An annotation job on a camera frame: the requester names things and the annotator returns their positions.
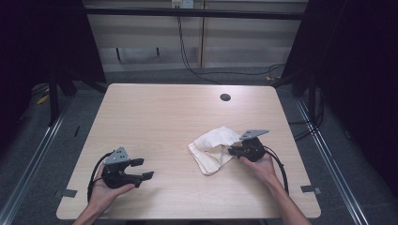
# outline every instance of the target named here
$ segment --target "power outlet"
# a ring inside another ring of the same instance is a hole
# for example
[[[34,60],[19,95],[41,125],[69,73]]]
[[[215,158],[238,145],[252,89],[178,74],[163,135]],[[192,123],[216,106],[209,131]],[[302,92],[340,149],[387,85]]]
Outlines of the power outlet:
[[[193,0],[182,0],[182,8],[193,8]]]
[[[172,0],[172,8],[182,8],[182,0]]]

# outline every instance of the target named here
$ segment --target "white cloth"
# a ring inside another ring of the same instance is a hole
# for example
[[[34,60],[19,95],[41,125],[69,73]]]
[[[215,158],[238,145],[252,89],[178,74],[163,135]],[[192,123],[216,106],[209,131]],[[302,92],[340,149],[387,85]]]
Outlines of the white cloth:
[[[228,147],[240,142],[240,135],[228,127],[210,130],[188,145],[192,156],[204,175],[212,175],[232,156]]]

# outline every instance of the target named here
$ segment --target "black round hole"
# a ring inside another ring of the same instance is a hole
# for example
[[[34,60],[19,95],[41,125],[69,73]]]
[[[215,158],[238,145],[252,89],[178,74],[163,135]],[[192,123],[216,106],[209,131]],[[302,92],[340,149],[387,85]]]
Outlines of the black round hole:
[[[221,98],[223,101],[229,101],[229,100],[231,100],[231,96],[228,95],[228,94],[222,94],[222,95],[220,95],[220,98]]]

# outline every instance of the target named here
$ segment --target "light wood table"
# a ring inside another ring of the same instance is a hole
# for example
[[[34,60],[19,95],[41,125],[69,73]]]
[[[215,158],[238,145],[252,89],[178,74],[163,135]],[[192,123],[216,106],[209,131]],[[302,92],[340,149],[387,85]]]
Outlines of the light wood table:
[[[221,94],[231,100],[222,101]],[[155,174],[120,196],[102,218],[278,218],[266,187],[236,158],[211,176],[199,170],[188,144],[222,126],[239,134],[269,129],[259,138],[284,164],[292,199],[306,217],[320,216],[314,194],[301,192],[310,181],[275,89],[193,84],[112,84],[69,181],[68,189],[78,190],[77,195],[62,199],[57,216],[79,216],[87,204],[87,183],[96,162],[124,146],[131,158],[145,159],[144,165],[128,168],[127,173]]]

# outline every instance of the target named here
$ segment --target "forearm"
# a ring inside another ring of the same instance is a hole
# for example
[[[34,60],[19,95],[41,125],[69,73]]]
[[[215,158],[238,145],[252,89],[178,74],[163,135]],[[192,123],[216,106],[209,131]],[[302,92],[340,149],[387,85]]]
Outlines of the forearm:
[[[302,214],[297,205],[293,202],[290,196],[284,190],[281,182],[276,176],[271,176],[263,179],[263,182],[269,189],[278,209],[281,214],[283,224],[299,224],[306,225],[311,222]]]
[[[89,205],[74,221],[73,225],[91,225],[100,216],[100,213],[96,212]]]

